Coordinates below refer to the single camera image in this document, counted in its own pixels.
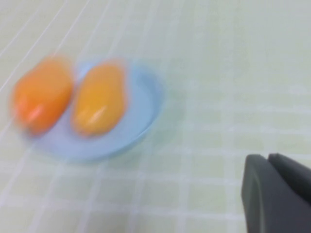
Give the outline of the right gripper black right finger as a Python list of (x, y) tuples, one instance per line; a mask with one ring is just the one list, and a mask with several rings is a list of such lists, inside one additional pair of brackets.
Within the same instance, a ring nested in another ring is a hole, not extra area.
[(268, 161), (291, 189), (311, 203), (311, 169), (280, 153), (271, 153)]

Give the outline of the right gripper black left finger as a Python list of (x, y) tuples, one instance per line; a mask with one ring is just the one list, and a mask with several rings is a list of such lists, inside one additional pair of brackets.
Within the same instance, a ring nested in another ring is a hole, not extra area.
[(309, 233), (311, 204), (259, 154), (247, 155), (241, 190), (249, 233)]

